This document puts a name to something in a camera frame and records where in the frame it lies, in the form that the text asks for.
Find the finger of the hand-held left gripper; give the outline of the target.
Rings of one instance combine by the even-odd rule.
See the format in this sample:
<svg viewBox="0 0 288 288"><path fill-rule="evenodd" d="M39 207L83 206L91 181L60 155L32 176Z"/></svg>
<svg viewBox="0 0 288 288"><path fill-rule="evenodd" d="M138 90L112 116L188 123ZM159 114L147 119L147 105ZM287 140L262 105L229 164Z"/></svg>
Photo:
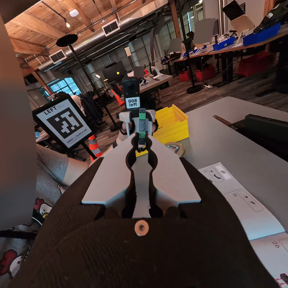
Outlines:
<svg viewBox="0 0 288 288"><path fill-rule="evenodd" d="M130 123L131 123L131 111L125 111L119 113L119 130L124 135L126 133L126 136L130 136Z"/></svg>
<svg viewBox="0 0 288 288"><path fill-rule="evenodd" d="M151 136L156 131L156 111L155 110L146 110L146 131Z"/></svg>

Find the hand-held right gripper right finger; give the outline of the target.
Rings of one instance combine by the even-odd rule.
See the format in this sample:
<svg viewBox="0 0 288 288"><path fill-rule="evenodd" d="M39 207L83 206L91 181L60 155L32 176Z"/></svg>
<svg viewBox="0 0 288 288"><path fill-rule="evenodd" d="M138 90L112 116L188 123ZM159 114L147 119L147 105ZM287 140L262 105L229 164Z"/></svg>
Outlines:
<svg viewBox="0 0 288 288"><path fill-rule="evenodd" d="M201 198L180 157L153 136L147 136L149 214L162 218L170 207L200 203Z"/></svg>

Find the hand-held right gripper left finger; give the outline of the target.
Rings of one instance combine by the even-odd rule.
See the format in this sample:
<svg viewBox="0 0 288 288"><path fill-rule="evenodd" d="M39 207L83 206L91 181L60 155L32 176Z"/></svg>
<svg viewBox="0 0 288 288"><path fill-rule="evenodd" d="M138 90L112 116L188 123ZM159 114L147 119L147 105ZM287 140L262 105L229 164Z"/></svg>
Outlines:
<svg viewBox="0 0 288 288"><path fill-rule="evenodd" d="M135 176L139 134L133 133L103 157L81 203L112 207L123 218L132 218L136 205Z"/></svg>

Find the black and green brick assembly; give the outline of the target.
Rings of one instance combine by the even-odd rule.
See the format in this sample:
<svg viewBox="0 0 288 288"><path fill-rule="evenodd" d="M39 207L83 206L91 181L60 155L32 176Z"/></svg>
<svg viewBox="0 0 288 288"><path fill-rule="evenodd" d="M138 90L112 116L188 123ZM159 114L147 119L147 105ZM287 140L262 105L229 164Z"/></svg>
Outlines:
<svg viewBox="0 0 288 288"><path fill-rule="evenodd" d="M139 145L146 145L146 110L139 108Z"/></svg>

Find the yellow plastic bin with bricks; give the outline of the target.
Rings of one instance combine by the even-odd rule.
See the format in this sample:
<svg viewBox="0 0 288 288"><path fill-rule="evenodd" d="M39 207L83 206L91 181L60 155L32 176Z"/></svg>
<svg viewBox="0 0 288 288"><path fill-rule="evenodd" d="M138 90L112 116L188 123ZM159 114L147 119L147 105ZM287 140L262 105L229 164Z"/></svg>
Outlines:
<svg viewBox="0 0 288 288"><path fill-rule="evenodd" d="M158 129L153 137L162 144L189 138L188 116L174 104L156 111Z"/></svg>

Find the person's left forearm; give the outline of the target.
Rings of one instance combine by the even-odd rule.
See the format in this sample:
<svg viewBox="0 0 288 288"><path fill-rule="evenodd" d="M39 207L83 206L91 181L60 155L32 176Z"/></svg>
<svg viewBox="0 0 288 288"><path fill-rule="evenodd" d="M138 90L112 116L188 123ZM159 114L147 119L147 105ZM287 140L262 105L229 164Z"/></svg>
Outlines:
<svg viewBox="0 0 288 288"><path fill-rule="evenodd" d="M72 158L68 158L67 169L62 181L62 184L69 187L76 179L78 179L89 167L95 164L98 160L105 157L108 152L113 150L113 145L111 145L99 158L93 160L91 163L81 162Z"/></svg>

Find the person's left hand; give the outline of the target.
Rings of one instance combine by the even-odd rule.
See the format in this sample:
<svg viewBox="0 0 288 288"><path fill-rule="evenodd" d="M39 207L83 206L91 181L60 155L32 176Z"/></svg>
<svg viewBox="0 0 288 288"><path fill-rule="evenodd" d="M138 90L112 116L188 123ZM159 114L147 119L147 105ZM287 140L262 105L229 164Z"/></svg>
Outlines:
<svg viewBox="0 0 288 288"><path fill-rule="evenodd" d="M130 122L129 125L129 133L133 133L135 130L135 124L134 122ZM120 126L119 126L119 135L117 137L117 139L113 142L112 147L113 149L118 146L121 142L123 142L125 139L128 138L127 135L127 128L126 128L126 123L125 122L120 122Z"/></svg>

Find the orange traffic cone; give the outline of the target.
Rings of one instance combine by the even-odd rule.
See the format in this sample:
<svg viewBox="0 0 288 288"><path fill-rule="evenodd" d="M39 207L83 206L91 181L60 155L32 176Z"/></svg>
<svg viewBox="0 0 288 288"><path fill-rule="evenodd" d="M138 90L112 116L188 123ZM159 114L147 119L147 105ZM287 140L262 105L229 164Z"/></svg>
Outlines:
<svg viewBox="0 0 288 288"><path fill-rule="evenodd" d="M114 89L113 89L113 94L114 94L115 98L117 99L118 106L120 107L121 105L123 105L124 100L121 100L120 96L116 93L116 91Z"/></svg>
<svg viewBox="0 0 288 288"><path fill-rule="evenodd" d="M99 157L104 157L95 135L91 135L88 138L88 142L89 142L89 149L91 150L93 156L95 156L96 159Z"/></svg>

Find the black monitor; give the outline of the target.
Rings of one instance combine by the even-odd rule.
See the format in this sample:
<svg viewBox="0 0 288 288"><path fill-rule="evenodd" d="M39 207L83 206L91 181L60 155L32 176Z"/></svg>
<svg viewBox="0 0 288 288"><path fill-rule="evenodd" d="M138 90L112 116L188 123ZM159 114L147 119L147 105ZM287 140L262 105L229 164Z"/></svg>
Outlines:
<svg viewBox="0 0 288 288"><path fill-rule="evenodd" d="M127 77L127 72L122 61L102 70L103 76L108 83L114 81L121 83L124 77Z"/></svg>

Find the tan round brick model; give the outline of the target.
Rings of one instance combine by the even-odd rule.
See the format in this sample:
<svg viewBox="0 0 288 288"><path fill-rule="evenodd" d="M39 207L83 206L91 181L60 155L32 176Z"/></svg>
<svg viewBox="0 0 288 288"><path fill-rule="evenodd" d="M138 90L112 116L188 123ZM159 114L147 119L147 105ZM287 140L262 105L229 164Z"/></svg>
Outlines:
<svg viewBox="0 0 288 288"><path fill-rule="evenodd" d="M185 147L179 142L169 142L164 145L178 157L183 157L185 155Z"/></svg>

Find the black pole stand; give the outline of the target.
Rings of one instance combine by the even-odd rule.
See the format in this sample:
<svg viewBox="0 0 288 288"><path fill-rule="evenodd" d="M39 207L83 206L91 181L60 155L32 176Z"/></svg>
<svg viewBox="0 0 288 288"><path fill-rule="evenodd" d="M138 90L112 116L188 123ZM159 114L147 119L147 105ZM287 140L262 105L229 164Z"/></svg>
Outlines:
<svg viewBox="0 0 288 288"><path fill-rule="evenodd" d="M185 27L184 27L184 22L183 22L181 5L180 5L180 1L179 0L177 0L176 2L177 2L179 19L180 19L181 28L182 28L183 40L184 40L184 44L185 44L185 50L186 50L186 57L187 57L188 67L189 67L189 73L190 73L191 82L192 82L192 86L187 89L187 93L188 94L194 94L196 92L201 91L201 89L203 87L200 84L196 85L195 81L194 81L192 66L191 66L190 57L189 57L188 42L187 42L186 34L185 34Z"/></svg>

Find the fiducial marker sign board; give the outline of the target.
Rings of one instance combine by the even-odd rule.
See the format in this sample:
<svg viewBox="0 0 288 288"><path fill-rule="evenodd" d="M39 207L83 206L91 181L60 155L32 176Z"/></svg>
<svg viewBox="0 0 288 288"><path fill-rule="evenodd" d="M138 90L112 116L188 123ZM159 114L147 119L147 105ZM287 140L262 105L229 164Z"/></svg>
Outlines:
<svg viewBox="0 0 288 288"><path fill-rule="evenodd" d="M94 129L70 95L33 110L32 116L67 151L78 147L94 134Z"/></svg>

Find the open instruction booklet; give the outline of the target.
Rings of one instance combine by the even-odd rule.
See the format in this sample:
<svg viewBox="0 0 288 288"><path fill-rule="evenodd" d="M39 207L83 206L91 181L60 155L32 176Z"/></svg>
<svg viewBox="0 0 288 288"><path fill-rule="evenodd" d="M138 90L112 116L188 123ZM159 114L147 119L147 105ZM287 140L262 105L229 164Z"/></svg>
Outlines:
<svg viewBox="0 0 288 288"><path fill-rule="evenodd" d="M288 234L276 217L222 165L198 170L224 195L258 258L279 287L288 287Z"/></svg>

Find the blue plastic bin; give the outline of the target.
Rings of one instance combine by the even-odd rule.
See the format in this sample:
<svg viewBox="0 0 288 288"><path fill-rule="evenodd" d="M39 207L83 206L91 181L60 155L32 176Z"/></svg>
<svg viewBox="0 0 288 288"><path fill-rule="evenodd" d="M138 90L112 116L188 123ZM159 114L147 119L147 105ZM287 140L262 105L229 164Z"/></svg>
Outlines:
<svg viewBox="0 0 288 288"><path fill-rule="evenodd" d="M250 33L243 37L243 46L254 45L275 36L280 30L281 23L277 23L258 33Z"/></svg>
<svg viewBox="0 0 288 288"><path fill-rule="evenodd" d="M235 42L235 37L230 37L227 38L226 40L222 41L222 42L218 42L216 44L213 45L213 51L219 51L223 48L226 48L230 45L232 45Z"/></svg>

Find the dark green case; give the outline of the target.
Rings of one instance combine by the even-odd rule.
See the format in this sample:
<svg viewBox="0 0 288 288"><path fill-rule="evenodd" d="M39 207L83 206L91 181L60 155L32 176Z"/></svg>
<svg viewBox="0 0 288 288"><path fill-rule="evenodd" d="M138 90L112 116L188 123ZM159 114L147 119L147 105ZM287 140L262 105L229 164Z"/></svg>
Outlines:
<svg viewBox="0 0 288 288"><path fill-rule="evenodd" d="M231 125L238 133L288 162L288 122L248 114Z"/></svg>

